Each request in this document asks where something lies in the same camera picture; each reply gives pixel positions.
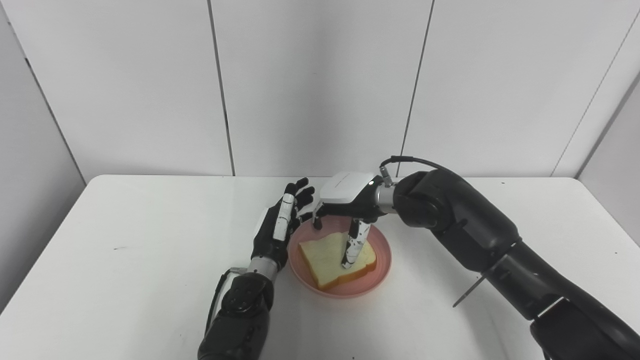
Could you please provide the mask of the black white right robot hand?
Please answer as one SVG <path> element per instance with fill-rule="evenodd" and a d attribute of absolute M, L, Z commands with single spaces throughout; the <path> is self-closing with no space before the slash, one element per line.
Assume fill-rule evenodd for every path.
<path fill-rule="evenodd" d="M 370 172 L 340 172 L 320 189 L 311 223 L 316 230 L 323 227 L 328 215 L 350 219 L 341 265 L 352 268 L 367 242 L 371 224 L 380 217 L 397 212 L 393 202 L 394 184 L 390 177 Z"/>

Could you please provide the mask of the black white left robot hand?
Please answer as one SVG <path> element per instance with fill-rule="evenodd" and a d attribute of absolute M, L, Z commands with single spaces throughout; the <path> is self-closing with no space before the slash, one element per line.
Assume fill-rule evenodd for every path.
<path fill-rule="evenodd" d="M 303 209 L 313 203 L 315 191 L 307 177 L 286 185 L 281 198 L 267 208 L 254 237 L 250 255 L 252 265 L 260 262 L 260 267 L 274 267 L 276 273 L 286 266 L 291 235 L 313 216 Z"/>

